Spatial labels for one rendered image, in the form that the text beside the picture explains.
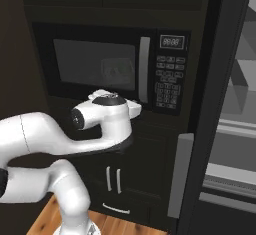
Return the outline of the dark drawer front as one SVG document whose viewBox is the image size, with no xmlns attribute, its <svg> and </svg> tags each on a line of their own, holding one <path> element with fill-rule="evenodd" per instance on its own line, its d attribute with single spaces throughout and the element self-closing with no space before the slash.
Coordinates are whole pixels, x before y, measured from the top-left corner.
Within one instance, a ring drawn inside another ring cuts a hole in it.
<svg viewBox="0 0 256 235">
<path fill-rule="evenodd" d="M 106 209 L 102 206 L 103 202 L 111 207 L 130 210 L 131 213 L 127 215 Z M 92 196 L 90 209 L 122 220 L 134 222 L 162 231 L 167 231 L 167 228 L 163 224 L 161 218 L 155 212 L 155 208 L 140 201 L 119 197 Z"/>
</svg>

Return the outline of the black microwave door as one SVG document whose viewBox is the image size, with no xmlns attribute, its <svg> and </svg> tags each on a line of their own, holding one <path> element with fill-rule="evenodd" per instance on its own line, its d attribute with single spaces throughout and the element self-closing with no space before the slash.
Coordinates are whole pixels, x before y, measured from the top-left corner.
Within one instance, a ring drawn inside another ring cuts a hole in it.
<svg viewBox="0 0 256 235">
<path fill-rule="evenodd" d="M 104 89 L 152 106 L 154 29 L 34 22 L 32 31 L 51 96 L 80 100 Z M 150 38 L 147 103 L 138 96 L 141 37 Z"/>
</svg>

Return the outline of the black microwave oven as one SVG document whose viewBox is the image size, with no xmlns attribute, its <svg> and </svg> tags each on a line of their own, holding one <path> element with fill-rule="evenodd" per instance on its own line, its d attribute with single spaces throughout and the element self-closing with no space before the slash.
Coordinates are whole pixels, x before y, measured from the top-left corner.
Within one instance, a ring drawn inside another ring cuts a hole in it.
<svg viewBox="0 0 256 235">
<path fill-rule="evenodd" d="M 152 106 L 156 113 L 179 115 L 191 33 L 152 28 L 156 31 L 152 65 Z"/>
</svg>

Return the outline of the black fridge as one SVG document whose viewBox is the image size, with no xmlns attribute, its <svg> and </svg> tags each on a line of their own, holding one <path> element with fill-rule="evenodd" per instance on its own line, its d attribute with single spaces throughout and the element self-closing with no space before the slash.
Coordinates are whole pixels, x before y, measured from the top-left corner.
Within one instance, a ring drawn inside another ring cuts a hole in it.
<svg viewBox="0 0 256 235">
<path fill-rule="evenodd" d="M 194 143 L 180 215 L 178 218 L 168 217 L 168 235 L 190 235 L 192 216 L 203 184 L 248 2 L 208 0 L 199 71 L 193 92 L 192 120 L 186 132 L 194 134 Z"/>
</svg>

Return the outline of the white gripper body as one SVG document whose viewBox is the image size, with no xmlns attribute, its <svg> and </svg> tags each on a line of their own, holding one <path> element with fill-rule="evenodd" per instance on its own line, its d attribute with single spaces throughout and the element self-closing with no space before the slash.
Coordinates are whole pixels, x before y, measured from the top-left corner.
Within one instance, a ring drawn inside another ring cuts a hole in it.
<svg viewBox="0 0 256 235">
<path fill-rule="evenodd" d="M 140 115 L 142 106 L 134 101 L 128 100 L 127 105 L 129 108 L 129 116 L 130 117 L 137 117 Z"/>
</svg>

